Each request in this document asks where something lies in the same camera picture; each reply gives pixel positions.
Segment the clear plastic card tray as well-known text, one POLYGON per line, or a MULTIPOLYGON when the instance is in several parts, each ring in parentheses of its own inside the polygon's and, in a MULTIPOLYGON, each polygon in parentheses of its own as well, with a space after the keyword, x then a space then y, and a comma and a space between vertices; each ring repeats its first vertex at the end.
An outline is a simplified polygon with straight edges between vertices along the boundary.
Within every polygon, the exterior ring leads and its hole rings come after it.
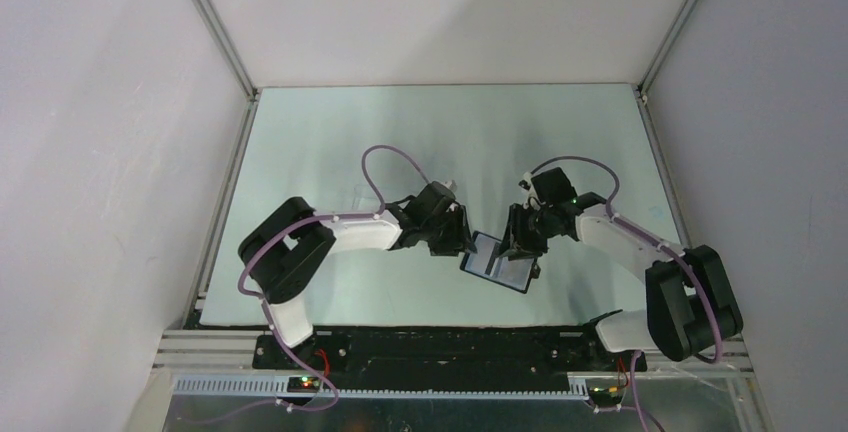
POLYGON ((354 186, 351 208, 356 213, 380 213, 385 208, 382 193, 368 183, 354 186))

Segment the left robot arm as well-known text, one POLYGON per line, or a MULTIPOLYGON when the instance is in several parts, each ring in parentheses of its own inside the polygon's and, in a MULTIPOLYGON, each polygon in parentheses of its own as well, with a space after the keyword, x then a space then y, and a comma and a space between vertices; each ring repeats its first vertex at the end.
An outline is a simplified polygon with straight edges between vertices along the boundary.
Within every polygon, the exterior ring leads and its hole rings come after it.
POLYGON ((319 214, 302 197, 286 200, 239 245, 237 288, 259 299, 280 339, 278 356, 304 368, 316 355, 304 292, 324 260, 358 250, 394 251, 425 243, 433 256, 473 252, 466 208, 447 183, 383 203, 375 212, 319 214))

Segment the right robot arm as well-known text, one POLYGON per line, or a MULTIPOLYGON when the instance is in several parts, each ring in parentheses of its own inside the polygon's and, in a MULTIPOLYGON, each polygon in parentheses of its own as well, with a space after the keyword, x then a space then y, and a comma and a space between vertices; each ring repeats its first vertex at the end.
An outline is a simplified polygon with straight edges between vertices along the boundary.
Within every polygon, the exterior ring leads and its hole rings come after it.
POLYGON ((560 168, 524 174, 497 256, 538 259, 553 238, 568 237, 607 255, 644 287, 641 310, 600 318, 581 344, 585 363, 606 370, 622 352, 658 351, 675 362, 717 363, 743 319, 719 253, 670 242, 618 212, 611 197, 580 194, 560 168))

